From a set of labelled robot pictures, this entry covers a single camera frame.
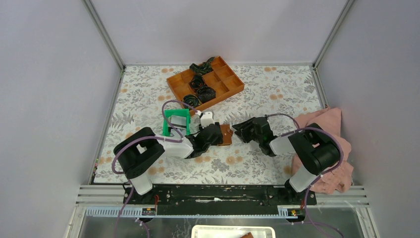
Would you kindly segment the brown leather card holder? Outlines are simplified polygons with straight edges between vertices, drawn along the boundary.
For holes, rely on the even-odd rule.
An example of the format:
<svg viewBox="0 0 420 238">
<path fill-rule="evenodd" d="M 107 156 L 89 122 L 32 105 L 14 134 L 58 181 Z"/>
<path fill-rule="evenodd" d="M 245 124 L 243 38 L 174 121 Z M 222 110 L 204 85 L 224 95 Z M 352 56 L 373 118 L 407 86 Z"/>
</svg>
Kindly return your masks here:
<svg viewBox="0 0 420 238">
<path fill-rule="evenodd" d="M 229 124 L 221 124 L 220 129 L 223 135 L 220 146 L 228 146 L 232 144 L 232 135 L 234 134 Z"/>
</svg>

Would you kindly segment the green plastic card box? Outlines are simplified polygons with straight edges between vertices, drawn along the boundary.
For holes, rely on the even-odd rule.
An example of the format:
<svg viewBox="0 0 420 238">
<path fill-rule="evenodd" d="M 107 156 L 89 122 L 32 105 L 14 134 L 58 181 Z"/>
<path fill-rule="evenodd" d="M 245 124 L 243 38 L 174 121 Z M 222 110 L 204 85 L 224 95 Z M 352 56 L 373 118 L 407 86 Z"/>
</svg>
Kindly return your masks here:
<svg viewBox="0 0 420 238">
<path fill-rule="evenodd" d="M 183 136 L 190 134 L 191 116 L 188 109 L 164 110 L 164 115 L 172 124 L 169 126 L 166 119 L 163 119 L 163 136 L 179 136 L 177 129 Z"/>
</svg>

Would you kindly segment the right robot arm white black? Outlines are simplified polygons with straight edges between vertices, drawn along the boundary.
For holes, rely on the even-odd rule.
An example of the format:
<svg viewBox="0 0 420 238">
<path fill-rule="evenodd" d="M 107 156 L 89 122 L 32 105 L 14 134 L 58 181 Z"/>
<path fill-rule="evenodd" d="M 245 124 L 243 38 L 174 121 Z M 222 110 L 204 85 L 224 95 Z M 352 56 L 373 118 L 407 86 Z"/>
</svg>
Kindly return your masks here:
<svg viewBox="0 0 420 238">
<path fill-rule="evenodd" d="M 304 190 L 313 185 L 324 173 L 343 161 L 343 149 L 339 142 L 318 124 L 299 127 L 277 136 L 268 122 L 270 115 L 253 117 L 233 125 L 235 134 L 244 142 L 256 142 L 261 151 L 274 157 L 284 153 L 296 154 L 302 165 L 284 184 L 284 198 L 297 204 L 304 197 Z"/>
</svg>

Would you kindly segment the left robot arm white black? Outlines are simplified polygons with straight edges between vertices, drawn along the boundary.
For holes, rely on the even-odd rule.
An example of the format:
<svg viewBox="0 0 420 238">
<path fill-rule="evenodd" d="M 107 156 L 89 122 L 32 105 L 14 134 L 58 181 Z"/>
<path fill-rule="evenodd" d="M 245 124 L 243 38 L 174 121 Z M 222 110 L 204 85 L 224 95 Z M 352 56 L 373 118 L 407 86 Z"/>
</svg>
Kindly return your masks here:
<svg viewBox="0 0 420 238">
<path fill-rule="evenodd" d="M 112 169 L 115 174 L 115 163 L 119 163 L 122 174 L 128 179 L 135 191 L 135 198 L 143 204 L 152 201 L 153 183 L 148 178 L 147 170 L 161 157 L 191 159 L 201 156 L 211 146 L 224 143 L 225 133 L 221 125 L 213 120 L 211 112 L 198 112 L 200 116 L 199 131 L 181 138 L 157 136 L 150 127 L 144 127 L 114 148 L 115 158 Z"/>
</svg>

